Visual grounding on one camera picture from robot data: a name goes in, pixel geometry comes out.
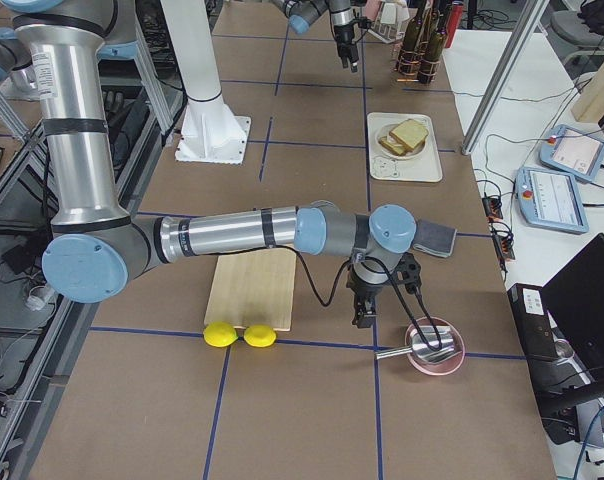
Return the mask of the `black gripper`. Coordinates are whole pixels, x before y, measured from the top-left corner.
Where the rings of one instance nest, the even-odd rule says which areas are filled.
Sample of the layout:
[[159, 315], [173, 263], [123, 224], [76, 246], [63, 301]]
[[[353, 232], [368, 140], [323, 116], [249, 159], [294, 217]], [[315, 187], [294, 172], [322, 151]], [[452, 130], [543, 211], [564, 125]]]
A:
[[349, 268], [347, 287], [354, 293], [354, 315], [351, 324], [361, 329], [371, 328], [377, 319], [375, 299], [384, 287], [393, 289], [407, 315], [410, 307], [400, 293], [400, 287], [411, 294], [421, 295], [421, 265], [412, 253], [405, 252], [398, 264], [389, 270], [384, 262], [367, 257]]
[[336, 42], [338, 56], [342, 68], [347, 68], [348, 63], [352, 73], [358, 72], [358, 40], [355, 40], [354, 27], [358, 26], [365, 34], [372, 26], [372, 21], [367, 17], [356, 17], [344, 24], [332, 25], [333, 38]]

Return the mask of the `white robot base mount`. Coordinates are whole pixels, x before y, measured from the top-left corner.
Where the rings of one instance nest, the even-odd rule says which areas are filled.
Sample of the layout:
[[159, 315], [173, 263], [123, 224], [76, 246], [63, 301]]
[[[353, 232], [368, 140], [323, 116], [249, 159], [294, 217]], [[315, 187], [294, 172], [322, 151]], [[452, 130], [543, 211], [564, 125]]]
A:
[[225, 103], [205, 4], [166, 1], [163, 10], [188, 100], [176, 159], [242, 163], [251, 119]]

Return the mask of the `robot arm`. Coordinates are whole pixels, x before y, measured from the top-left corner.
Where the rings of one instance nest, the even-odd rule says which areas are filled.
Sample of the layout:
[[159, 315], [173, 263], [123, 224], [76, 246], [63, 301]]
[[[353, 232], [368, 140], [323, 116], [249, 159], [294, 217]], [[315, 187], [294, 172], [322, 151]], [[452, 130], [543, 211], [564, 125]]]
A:
[[344, 258], [354, 324], [375, 319], [373, 300], [397, 282], [416, 233], [398, 205], [371, 214], [328, 202], [225, 215], [135, 221], [119, 203], [98, 72], [99, 50], [135, 16], [126, 1], [11, 1], [18, 39], [30, 50], [58, 187], [52, 241], [42, 257], [47, 282], [67, 299], [99, 303], [134, 278], [185, 257], [292, 247]]
[[372, 21], [356, 12], [356, 7], [363, 7], [365, 1], [350, 0], [274, 0], [272, 4], [288, 20], [288, 25], [299, 35], [306, 33], [310, 27], [326, 12], [329, 13], [332, 38], [336, 44], [337, 54], [343, 68], [352, 73], [358, 71], [358, 42], [370, 29]]

